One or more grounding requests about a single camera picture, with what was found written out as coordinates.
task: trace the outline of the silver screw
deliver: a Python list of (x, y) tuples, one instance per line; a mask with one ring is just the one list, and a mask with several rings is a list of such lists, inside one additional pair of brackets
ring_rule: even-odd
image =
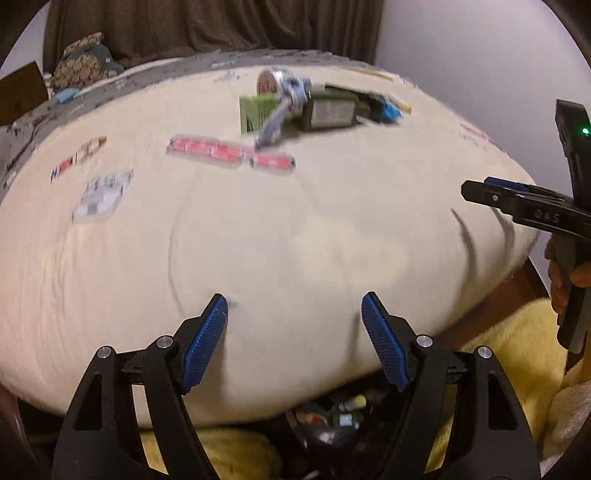
[(433, 344), (433, 339), (427, 335), (419, 335), (417, 343), (423, 348), (429, 348)]
[(490, 358), (492, 357), (492, 350), (487, 346), (481, 346), (478, 348), (478, 355), (482, 358)]
[(169, 337), (168, 335), (164, 335), (156, 340), (156, 345), (158, 348), (168, 348), (173, 344), (173, 338)]
[(113, 353), (113, 350), (110, 346), (102, 346), (96, 351), (96, 356), (98, 358), (107, 358), (111, 353)]

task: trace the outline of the wall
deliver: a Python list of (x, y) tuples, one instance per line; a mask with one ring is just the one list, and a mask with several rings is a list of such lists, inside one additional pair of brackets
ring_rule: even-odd
[[(556, 99), (591, 112), (591, 69), (541, 0), (386, 0), (376, 64), (482, 128), (539, 185), (571, 194)], [(530, 255), (547, 286), (548, 238)]]
[(37, 12), (21, 36), (18, 37), (17, 42), (0, 67), (0, 78), (18, 70), (31, 61), (36, 61), (39, 71), (43, 73), (43, 36), (49, 5), (48, 2)]

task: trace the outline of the blue object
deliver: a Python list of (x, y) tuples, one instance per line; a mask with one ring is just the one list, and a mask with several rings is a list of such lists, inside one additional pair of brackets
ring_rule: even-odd
[(203, 380), (205, 370), (227, 323), (228, 303), (223, 296), (220, 296), (183, 358), (183, 376), (180, 381), (183, 395)]
[(361, 301), (361, 318), (378, 354), (389, 384), (402, 391), (409, 383), (404, 350), (388, 326), (386, 317), (368, 293)]
[(383, 122), (386, 124), (392, 124), (402, 118), (400, 110), (398, 110), (393, 103), (386, 102), (382, 109)]
[(77, 94), (80, 90), (77, 88), (66, 88), (63, 89), (61, 92), (56, 93), (56, 99), (59, 103), (67, 103), (74, 98), (74, 95)]
[(497, 179), (495, 177), (487, 177), (485, 178), (484, 183), (488, 185), (496, 185), (497, 187), (503, 187), (506, 189), (517, 190), (519, 192), (528, 192), (530, 191), (526, 184), (518, 183), (516, 181), (509, 181), (503, 179)]

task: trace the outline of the mattress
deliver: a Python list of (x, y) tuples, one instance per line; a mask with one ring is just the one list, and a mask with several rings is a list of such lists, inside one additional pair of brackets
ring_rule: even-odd
[[(492, 139), (395, 74), (295, 56), (177, 60), (36, 127), (0, 204), (1, 383), (64, 413), (97, 348), (142, 349), (222, 293), (228, 327), (187, 411), (196, 426), (269, 417), (379, 368), (366, 292), (436, 335), (519, 268), (535, 231), (460, 195), (468, 179), (532, 183)], [(251, 151), (238, 99), (269, 64), (413, 112), (282, 138), (279, 170), (169, 148)]]

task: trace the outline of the finger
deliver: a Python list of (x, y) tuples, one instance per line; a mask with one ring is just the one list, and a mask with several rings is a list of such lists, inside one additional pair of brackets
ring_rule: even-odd
[(566, 304), (569, 302), (566, 291), (562, 288), (558, 288), (552, 284), (550, 286), (550, 296), (552, 297), (552, 308), (556, 313), (561, 313)]
[(564, 272), (562, 271), (562, 268), (560, 268), (560, 265), (554, 260), (550, 260), (550, 265), (548, 265), (548, 277), (552, 284), (557, 288), (564, 285)]
[(546, 244), (546, 248), (544, 250), (544, 258), (546, 260), (554, 260), (556, 258), (556, 253), (554, 252), (554, 245), (552, 245), (552, 238), (548, 240)]
[(573, 285), (583, 288), (591, 287), (591, 262), (578, 266), (570, 273)]

